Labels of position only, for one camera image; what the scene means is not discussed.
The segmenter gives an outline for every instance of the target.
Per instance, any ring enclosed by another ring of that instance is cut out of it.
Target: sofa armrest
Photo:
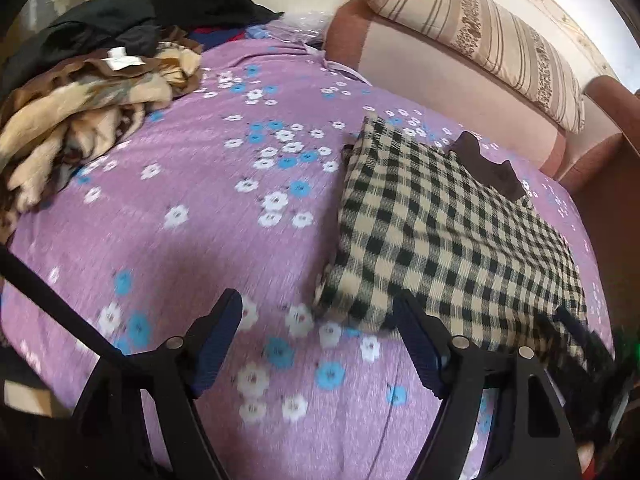
[[[584,128],[566,132],[564,158],[555,180],[577,192],[615,155],[622,143],[620,127],[589,97],[584,96]]]
[[[608,75],[594,78],[584,94],[615,121],[629,143],[640,151],[640,98]]]

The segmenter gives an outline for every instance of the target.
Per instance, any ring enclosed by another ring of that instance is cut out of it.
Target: blue flower print
[[[248,137],[249,140],[249,144],[258,144],[259,142],[262,142],[264,140],[264,135],[263,134],[251,134]]]
[[[260,73],[260,67],[257,65],[247,65],[244,67],[246,74],[251,77]]]
[[[135,312],[127,323],[127,336],[137,348],[145,348],[151,338],[151,325],[142,312]]]
[[[316,384],[323,390],[335,390],[340,387],[343,380],[344,368],[340,363],[323,363],[316,370]]]
[[[278,167],[283,170],[288,170],[289,168],[293,168],[298,161],[294,156],[284,156],[278,161]]]
[[[318,159],[318,154],[316,152],[304,152],[300,154],[300,160],[302,162],[313,162]]]
[[[149,114],[149,120],[152,123],[156,123],[164,117],[164,114],[160,110],[156,110],[155,112],[151,112]]]
[[[298,198],[305,197],[311,191],[311,186],[302,180],[294,180],[289,186],[289,190],[293,196]]]
[[[116,296],[124,296],[131,291],[131,271],[129,269],[121,270],[113,277],[113,286]]]
[[[296,351],[289,343],[279,337],[270,337],[264,347],[264,354],[273,366],[280,370],[286,370],[293,366],[293,355]]]
[[[406,388],[404,386],[389,386],[386,390],[386,402],[392,406],[402,406],[406,402]]]
[[[113,342],[113,345],[118,350],[120,350],[124,355],[130,355],[132,353],[131,346],[129,345],[127,340],[123,337],[117,338],[116,341]]]
[[[76,176],[76,182],[78,184],[88,184],[91,182],[91,177],[89,175],[85,175],[82,171],[78,171],[78,176]]]

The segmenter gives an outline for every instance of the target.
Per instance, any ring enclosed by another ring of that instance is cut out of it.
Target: white flower print
[[[260,99],[262,97],[262,90],[256,88],[254,90],[249,90],[246,94],[247,99]]]
[[[120,307],[114,301],[111,301],[109,306],[104,307],[98,316],[100,333],[105,337],[109,337],[120,326],[121,318]]]
[[[264,402],[251,400],[240,406],[238,413],[246,424],[254,424],[264,419],[267,414],[267,405]]]
[[[306,415],[308,402],[301,394],[285,397],[282,401],[282,418],[289,422],[296,422]]]
[[[115,168],[118,165],[118,161],[117,160],[110,160],[109,162],[107,162],[104,165],[104,168],[102,168],[103,171],[111,171],[113,168]]]
[[[278,149],[277,148],[264,148],[261,152],[260,155],[261,156],[273,156],[276,153],[278,153]]]
[[[289,203],[287,194],[281,191],[269,193],[262,200],[262,207],[267,211],[280,211]]]
[[[27,361],[28,365],[37,373],[40,373],[42,371],[42,367],[40,366],[40,358],[35,352],[31,352],[29,350],[29,346],[24,339],[20,342],[20,350],[22,351],[24,360]]]
[[[254,189],[258,189],[258,181],[246,178],[236,184],[236,191],[238,193],[249,193]]]
[[[178,227],[178,225],[184,224],[188,219],[189,209],[180,204],[169,209],[169,212],[164,215],[164,227]]]
[[[338,170],[338,163],[335,160],[330,160],[322,165],[322,170],[327,173],[333,173]]]
[[[362,338],[360,342],[360,354],[362,358],[373,363],[380,357],[380,341],[374,335],[367,335]]]
[[[322,348],[335,348],[338,346],[342,328],[332,321],[325,323],[320,327],[320,346]]]
[[[236,383],[245,399],[258,399],[269,387],[269,374],[263,367],[249,362],[238,372]]]
[[[148,178],[155,177],[158,173],[160,173],[161,167],[160,164],[149,164],[142,170],[140,173],[140,180],[146,180]]]
[[[242,295],[242,318],[238,325],[240,332],[246,332],[258,321],[258,306],[251,298]]]
[[[273,227],[280,220],[282,220],[282,215],[280,213],[269,211],[258,217],[258,224],[260,224],[262,227]]]
[[[289,307],[284,324],[289,328],[289,335],[296,339],[306,337],[313,330],[314,319],[311,317],[308,307],[302,303]]]
[[[49,285],[55,284],[58,281],[59,277],[60,277],[60,267],[53,267],[53,269],[51,269],[51,272],[49,273],[49,277],[47,278]]]
[[[305,147],[302,142],[288,142],[282,147],[282,151],[285,153],[299,153]]]
[[[238,148],[242,146],[242,139],[229,139],[225,142],[225,148]]]
[[[90,162],[84,168],[82,168],[82,174],[88,175],[96,168],[100,168],[100,162],[98,162],[97,160],[94,160],[93,162]]]
[[[99,187],[92,187],[84,196],[84,203],[90,204],[91,202],[95,202],[100,198],[101,192],[102,190]]]
[[[304,213],[298,213],[297,215],[295,215],[291,223],[293,224],[293,227],[302,229],[303,227],[311,225],[313,221],[314,216],[309,211],[306,211]]]
[[[278,139],[280,142],[289,142],[290,140],[293,140],[295,136],[296,134],[288,130],[278,130],[276,132],[276,139]]]
[[[272,158],[259,158],[254,162],[254,168],[256,170],[268,170],[275,164]]]

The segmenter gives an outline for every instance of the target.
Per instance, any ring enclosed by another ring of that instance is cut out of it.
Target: purple floral bedsheet
[[[461,124],[326,68],[275,40],[206,52],[199,90],[151,114],[130,140],[88,165],[54,203],[18,225],[12,250],[123,352],[183,334],[222,291],[243,319],[215,385],[197,402],[231,478],[404,478],[438,409],[403,344],[313,319],[309,305],[337,239],[340,149],[365,110],[446,146]],[[567,192],[508,158],[540,215],[566,236],[588,320],[611,334],[596,261]],[[6,286],[2,328],[69,407],[96,357]],[[480,466],[486,392],[462,479]],[[154,452],[166,462],[157,421]]]

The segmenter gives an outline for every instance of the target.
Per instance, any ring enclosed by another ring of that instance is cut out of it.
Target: plaid fabric
[[[510,202],[454,152],[418,144],[375,114],[354,146],[338,221],[317,301],[333,320],[392,330],[392,298],[408,288],[452,334],[492,350],[544,354],[534,314],[562,304],[586,323],[568,245],[527,196]],[[570,352],[581,354],[575,344]]]

